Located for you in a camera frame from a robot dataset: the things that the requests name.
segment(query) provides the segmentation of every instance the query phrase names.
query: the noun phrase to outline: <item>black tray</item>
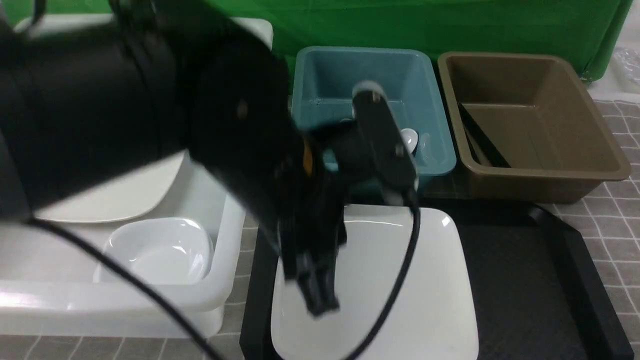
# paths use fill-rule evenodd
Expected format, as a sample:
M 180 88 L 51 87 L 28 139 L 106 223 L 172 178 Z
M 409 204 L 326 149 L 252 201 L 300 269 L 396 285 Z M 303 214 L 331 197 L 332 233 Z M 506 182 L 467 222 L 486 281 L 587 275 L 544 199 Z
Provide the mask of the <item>black tray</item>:
M 476 307 L 478 360 L 633 360 L 574 228 L 524 202 L 429 199 L 420 205 L 441 209 L 458 227 Z M 270 329 L 277 261 L 260 234 L 240 335 L 246 360 L 281 360 Z

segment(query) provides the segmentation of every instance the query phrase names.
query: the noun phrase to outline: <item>plastic bag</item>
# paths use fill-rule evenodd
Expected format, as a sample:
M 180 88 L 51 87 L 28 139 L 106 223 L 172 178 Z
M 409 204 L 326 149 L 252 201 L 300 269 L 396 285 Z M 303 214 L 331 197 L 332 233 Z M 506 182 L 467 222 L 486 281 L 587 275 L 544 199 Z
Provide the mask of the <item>plastic bag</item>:
M 640 86 L 640 52 L 628 47 L 617 47 L 613 58 L 618 62 L 624 77 Z

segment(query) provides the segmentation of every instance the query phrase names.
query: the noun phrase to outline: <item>brown plastic bin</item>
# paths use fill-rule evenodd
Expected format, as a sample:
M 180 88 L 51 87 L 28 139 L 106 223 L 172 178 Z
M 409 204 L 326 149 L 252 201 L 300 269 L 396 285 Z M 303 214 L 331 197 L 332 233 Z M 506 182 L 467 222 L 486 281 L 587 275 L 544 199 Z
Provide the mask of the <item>brown plastic bin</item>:
M 566 61 L 445 53 L 438 66 L 471 196 L 573 203 L 603 181 L 629 176 L 628 160 Z M 495 151 L 506 167 L 495 166 Z

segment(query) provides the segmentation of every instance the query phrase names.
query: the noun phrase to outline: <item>white bowl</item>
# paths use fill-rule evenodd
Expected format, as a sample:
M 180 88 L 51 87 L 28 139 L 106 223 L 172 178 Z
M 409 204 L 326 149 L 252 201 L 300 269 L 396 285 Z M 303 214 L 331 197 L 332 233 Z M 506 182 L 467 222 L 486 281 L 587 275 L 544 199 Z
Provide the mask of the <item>white bowl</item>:
M 118 228 L 103 253 L 150 284 L 194 284 L 209 272 L 212 243 L 193 220 L 156 218 Z M 121 280 L 100 265 L 93 281 Z

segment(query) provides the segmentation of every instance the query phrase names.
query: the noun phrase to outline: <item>black cable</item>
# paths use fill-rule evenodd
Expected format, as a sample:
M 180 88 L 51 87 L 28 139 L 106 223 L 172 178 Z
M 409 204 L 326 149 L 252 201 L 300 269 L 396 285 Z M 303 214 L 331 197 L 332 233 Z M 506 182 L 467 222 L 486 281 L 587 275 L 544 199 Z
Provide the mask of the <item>black cable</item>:
M 139 280 L 135 275 L 128 272 L 118 263 L 113 261 L 109 256 L 103 254 L 99 249 L 95 246 L 88 243 L 86 240 L 81 239 L 80 237 L 72 234 L 71 232 L 62 229 L 61 227 L 56 226 L 45 220 L 39 220 L 32 218 L 27 221 L 27 225 L 31 225 L 33 227 L 37 227 L 39 229 L 49 231 L 52 234 L 58 235 L 61 238 L 66 239 L 73 245 L 79 247 L 85 253 L 87 253 L 92 258 L 101 262 L 104 266 L 106 266 L 112 272 L 118 274 L 121 278 L 125 279 L 127 282 L 131 283 L 138 290 L 142 291 L 146 296 L 150 297 L 158 306 L 162 308 L 166 312 L 166 314 L 173 319 L 178 325 L 189 334 L 191 339 L 193 340 L 200 349 L 207 354 L 207 356 L 212 360 L 224 360 L 221 355 L 219 355 L 209 344 L 207 344 L 207 340 L 191 325 L 189 320 L 187 320 L 179 310 L 173 307 L 162 295 L 158 294 L 155 290 L 150 288 L 144 282 Z
M 369 331 L 367 336 L 348 356 L 344 358 L 344 360 L 357 359 L 358 357 L 360 357 L 360 355 L 362 355 L 364 350 L 369 347 L 373 339 L 376 337 L 376 335 L 378 335 L 380 329 L 382 328 L 382 325 L 384 325 L 385 321 L 387 321 L 387 317 L 389 316 L 391 309 L 396 303 L 396 299 L 398 297 L 398 294 L 400 293 L 400 289 L 402 288 L 404 280 L 406 279 L 406 274 L 409 271 L 409 267 L 413 259 L 413 254 L 415 253 L 415 247 L 418 242 L 418 235 L 420 234 L 420 207 L 417 202 L 417 194 L 415 192 L 411 192 L 409 196 L 407 196 L 407 202 L 409 203 L 409 207 L 413 215 L 413 228 L 411 230 L 411 236 L 409 238 L 409 244 L 407 245 L 406 254 L 404 255 L 404 260 L 402 266 L 400 267 L 398 276 L 396 277 L 394 287 L 391 289 L 391 294 L 389 294 L 389 298 L 387 299 L 385 306 L 382 308 L 378 319 L 376 319 L 376 322 L 371 327 L 371 330 Z M 132 284 L 138 290 L 142 291 L 146 296 L 151 298 L 158 306 L 160 306 L 162 310 L 164 310 L 165 313 L 191 337 L 193 342 L 198 345 L 198 347 L 200 347 L 200 349 L 207 355 L 207 357 L 212 360 L 224 360 L 224 358 L 222 358 L 222 356 L 219 355 L 213 349 L 213 347 L 207 343 L 207 340 L 193 327 L 193 325 L 191 325 L 189 320 L 187 320 L 179 310 L 173 307 L 164 297 L 162 297 L 162 295 L 158 294 L 155 290 L 139 280 L 135 275 L 122 268 L 109 256 L 103 254 L 98 248 L 91 245 L 86 240 L 83 240 L 82 238 L 74 235 L 73 233 L 45 220 L 32 218 L 31 220 L 27 221 L 27 225 L 48 231 L 69 241 L 71 244 L 83 250 L 93 259 L 102 263 L 109 270 Z
M 391 294 L 389 294 L 389 298 L 387 299 L 385 306 L 382 308 L 382 311 L 380 311 L 378 319 L 376 319 L 376 322 L 373 323 L 373 326 L 371 327 L 371 330 L 369 331 L 367 336 L 343 360 L 355 360 L 360 355 L 362 355 L 364 350 L 367 350 L 367 347 L 369 347 L 373 339 L 380 332 L 382 325 L 384 325 L 385 321 L 387 321 L 387 317 L 389 316 L 391 309 L 396 303 L 398 294 L 400 294 L 400 289 L 404 284 L 406 274 L 409 272 L 411 260 L 413 259 L 413 254 L 415 253 L 415 247 L 418 244 L 418 235 L 420 234 L 420 206 L 418 205 L 418 195 L 415 193 L 415 191 L 410 192 L 408 196 L 406 196 L 405 201 L 408 202 L 409 210 L 411 210 L 411 214 L 413 215 L 413 227 L 411 230 L 411 236 L 409 237 L 409 244 L 406 247 L 406 254 L 404 255 L 402 266 L 400 266 L 400 271 L 398 272 L 398 276 L 396 277 L 396 282 L 394 283 L 394 287 L 391 289 Z

